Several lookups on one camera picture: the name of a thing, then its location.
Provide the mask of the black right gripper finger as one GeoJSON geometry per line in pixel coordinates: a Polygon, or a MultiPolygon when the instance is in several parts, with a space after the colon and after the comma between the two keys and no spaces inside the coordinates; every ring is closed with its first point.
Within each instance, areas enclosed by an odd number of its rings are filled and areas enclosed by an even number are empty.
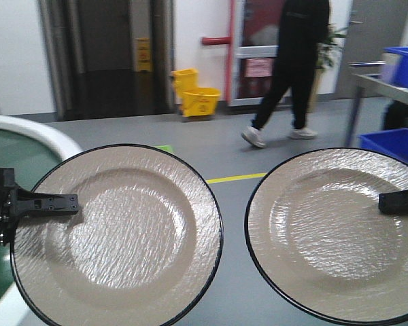
{"type": "Polygon", "coordinates": [[[387,215],[408,214],[408,189],[379,194],[378,208],[387,215]]]}

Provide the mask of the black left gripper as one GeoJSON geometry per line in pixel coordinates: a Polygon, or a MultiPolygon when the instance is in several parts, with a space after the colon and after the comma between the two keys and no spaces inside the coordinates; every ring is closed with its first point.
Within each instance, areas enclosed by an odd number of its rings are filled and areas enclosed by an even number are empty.
{"type": "Polygon", "coordinates": [[[47,194],[18,188],[14,168],[0,168],[0,246],[11,242],[16,217],[54,217],[79,212],[76,194],[47,194]]]}

